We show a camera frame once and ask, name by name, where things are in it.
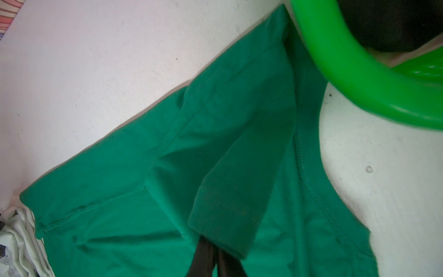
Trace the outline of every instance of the white cloth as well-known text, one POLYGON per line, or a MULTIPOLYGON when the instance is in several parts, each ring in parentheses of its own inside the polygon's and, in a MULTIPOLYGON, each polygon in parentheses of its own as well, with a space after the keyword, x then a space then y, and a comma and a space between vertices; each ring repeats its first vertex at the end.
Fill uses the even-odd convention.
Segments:
POLYGON ((20 277, 55 277, 45 251, 43 240, 35 237, 34 215, 19 197, 11 199, 0 220, 6 225, 0 230, 0 244, 10 249, 20 277))

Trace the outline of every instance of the bright green plastic rim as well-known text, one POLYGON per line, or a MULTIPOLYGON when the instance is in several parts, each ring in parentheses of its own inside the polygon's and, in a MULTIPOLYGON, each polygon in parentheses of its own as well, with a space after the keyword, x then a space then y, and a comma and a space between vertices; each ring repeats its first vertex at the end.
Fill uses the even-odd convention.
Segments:
POLYGON ((443 130, 441 80, 408 77, 377 62, 351 35, 336 0, 291 2, 313 60, 348 99, 397 122, 443 130))

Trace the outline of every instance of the green laundry basket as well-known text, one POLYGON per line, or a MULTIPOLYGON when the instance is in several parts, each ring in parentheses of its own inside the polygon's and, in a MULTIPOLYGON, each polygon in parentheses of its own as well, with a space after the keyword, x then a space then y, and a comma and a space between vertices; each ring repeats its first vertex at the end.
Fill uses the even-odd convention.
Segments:
POLYGON ((354 104, 398 122, 443 130, 443 47, 387 68, 351 35, 336 0, 291 0, 308 50, 354 104))

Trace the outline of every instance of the green t-shirt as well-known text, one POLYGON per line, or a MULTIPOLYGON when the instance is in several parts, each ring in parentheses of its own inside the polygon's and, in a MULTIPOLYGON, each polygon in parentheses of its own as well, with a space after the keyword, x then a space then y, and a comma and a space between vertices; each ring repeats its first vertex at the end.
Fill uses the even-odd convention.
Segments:
POLYGON ((21 194, 55 275, 184 276, 203 235, 251 277, 378 276, 369 231, 320 160, 325 87, 278 7, 21 194))

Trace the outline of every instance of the green plastic basket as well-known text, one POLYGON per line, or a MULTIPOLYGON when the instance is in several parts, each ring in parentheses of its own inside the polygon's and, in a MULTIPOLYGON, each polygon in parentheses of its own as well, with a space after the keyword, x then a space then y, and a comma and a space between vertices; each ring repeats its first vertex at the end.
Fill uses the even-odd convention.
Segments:
POLYGON ((348 99, 397 122, 443 130, 443 47, 391 69, 354 39, 336 0, 291 2, 313 60, 348 99))

